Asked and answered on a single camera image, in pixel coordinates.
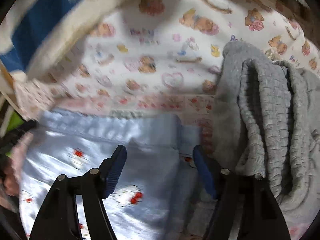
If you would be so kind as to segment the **person's left hand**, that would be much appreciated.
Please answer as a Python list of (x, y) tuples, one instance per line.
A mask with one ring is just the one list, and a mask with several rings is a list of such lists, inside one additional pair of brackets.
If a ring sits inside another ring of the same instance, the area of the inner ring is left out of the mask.
[(14, 175), (12, 161), (5, 158), (1, 161), (1, 207), (18, 213), (19, 184)]

